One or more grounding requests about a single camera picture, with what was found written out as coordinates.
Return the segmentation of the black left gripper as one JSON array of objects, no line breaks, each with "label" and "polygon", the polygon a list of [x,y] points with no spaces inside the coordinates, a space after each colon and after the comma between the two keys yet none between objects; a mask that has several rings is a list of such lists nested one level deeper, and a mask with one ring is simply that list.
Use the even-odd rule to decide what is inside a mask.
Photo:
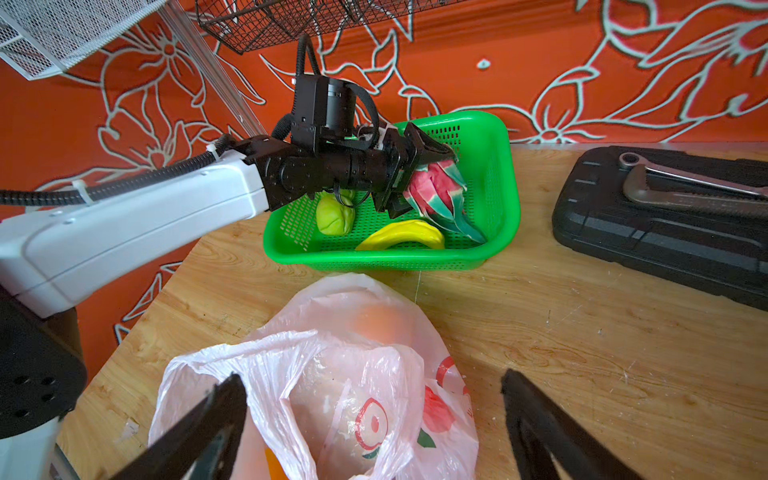
[{"label": "black left gripper", "polygon": [[433,139],[413,122],[407,123],[404,135],[387,130],[380,149],[348,153],[350,161],[335,179],[335,189],[369,193],[375,211],[386,213],[390,219],[413,210],[404,193],[417,167],[457,159],[450,146]]}]

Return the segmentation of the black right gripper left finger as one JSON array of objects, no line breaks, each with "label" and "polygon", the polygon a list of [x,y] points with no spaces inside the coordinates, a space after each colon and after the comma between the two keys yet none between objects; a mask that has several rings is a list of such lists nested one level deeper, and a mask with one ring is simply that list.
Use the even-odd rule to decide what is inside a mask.
[{"label": "black right gripper left finger", "polygon": [[229,479],[246,413],[245,387],[240,376],[232,374],[114,477]]}]

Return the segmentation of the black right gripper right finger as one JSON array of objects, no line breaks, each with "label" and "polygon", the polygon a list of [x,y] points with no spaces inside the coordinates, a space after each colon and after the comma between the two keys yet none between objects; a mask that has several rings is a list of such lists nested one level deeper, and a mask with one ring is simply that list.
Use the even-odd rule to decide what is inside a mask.
[{"label": "black right gripper right finger", "polygon": [[522,479],[638,479],[640,475],[521,372],[501,379],[506,428]]}]

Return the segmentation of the pink plastic bag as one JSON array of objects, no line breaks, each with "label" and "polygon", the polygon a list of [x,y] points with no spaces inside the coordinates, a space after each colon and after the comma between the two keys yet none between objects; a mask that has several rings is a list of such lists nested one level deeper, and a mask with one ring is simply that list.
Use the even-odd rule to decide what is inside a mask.
[{"label": "pink plastic bag", "polygon": [[237,344],[173,358],[149,430],[157,441],[216,384],[238,375],[247,413],[233,475],[290,479],[471,479],[470,394],[424,312],[364,274],[325,277]]}]

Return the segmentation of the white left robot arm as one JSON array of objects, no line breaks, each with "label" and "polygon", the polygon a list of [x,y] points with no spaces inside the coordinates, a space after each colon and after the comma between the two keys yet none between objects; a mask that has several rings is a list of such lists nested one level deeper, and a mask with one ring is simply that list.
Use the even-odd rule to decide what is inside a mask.
[{"label": "white left robot arm", "polygon": [[304,196],[354,190],[375,209],[407,211],[404,192],[448,145],[414,124],[367,127],[359,139],[324,127],[237,141],[96,187],[5,190],[27,212],[1,224],[1,475],[41,479],[86,371],[75,309],[101,287],[229,224]]}]

